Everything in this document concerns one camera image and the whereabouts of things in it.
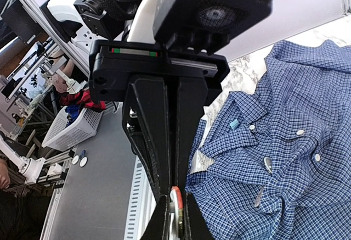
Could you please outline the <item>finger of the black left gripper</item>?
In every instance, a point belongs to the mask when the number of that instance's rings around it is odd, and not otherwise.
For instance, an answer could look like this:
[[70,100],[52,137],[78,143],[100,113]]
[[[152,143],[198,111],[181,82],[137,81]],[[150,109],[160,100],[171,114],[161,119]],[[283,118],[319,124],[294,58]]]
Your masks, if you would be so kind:
[[167,86],[160,77],[130,77],[122,107],[122,127],[140,159],[156,201],[171,187]]
[[172,119],[172,185],[185,191],[188,161],[208,88],[205,79],[181,77]]

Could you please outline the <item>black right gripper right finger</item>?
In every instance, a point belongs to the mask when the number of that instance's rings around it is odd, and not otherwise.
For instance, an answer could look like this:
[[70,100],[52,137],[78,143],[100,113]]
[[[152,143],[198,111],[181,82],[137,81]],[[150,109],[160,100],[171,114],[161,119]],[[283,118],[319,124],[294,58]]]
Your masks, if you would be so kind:
[[184,200],[184,236],[188,240],[211,240],[211,235],[200,208],[192,193],[186,192]]

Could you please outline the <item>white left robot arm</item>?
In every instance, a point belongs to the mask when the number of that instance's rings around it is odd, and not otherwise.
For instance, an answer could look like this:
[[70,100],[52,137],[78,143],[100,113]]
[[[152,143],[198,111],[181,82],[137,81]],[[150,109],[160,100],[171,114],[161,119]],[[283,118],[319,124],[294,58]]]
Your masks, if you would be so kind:
[[157,200],[183,199],[203,107],[229,72],[217,52],[271,13],[271,0],[48,0],[42,12],[60,37],[86,27],[94,101],[123,103],[123,128]]

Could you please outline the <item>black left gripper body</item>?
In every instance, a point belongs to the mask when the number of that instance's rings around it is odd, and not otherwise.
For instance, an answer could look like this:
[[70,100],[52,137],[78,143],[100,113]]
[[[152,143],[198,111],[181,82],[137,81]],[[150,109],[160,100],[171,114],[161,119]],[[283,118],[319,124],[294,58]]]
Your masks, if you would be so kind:
[[94,101],[122,102],[133,75],[205,79],[210,105],[230,68],[226,57],[194,50],[170,51],[157,44],[96,40],[89,54],[89,89]]

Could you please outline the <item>blue plaid shirt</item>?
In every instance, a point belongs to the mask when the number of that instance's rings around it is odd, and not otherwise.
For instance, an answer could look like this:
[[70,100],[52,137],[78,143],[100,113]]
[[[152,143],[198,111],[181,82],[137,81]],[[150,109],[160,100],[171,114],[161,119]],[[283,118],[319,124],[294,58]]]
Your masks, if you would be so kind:
[[191,151],[213,162],[186,190],[214,239],[350,239],[350,47],[281,41],[265,64],[200,121]]

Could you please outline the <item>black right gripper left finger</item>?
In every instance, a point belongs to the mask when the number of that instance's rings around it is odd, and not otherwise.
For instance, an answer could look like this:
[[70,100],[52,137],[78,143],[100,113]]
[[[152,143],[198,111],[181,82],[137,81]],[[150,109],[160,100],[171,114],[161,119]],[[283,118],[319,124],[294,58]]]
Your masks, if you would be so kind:
[[169,196],[159,198],[151,219],[143,233],[141,240],[167,240],[169,238],[170,208]]

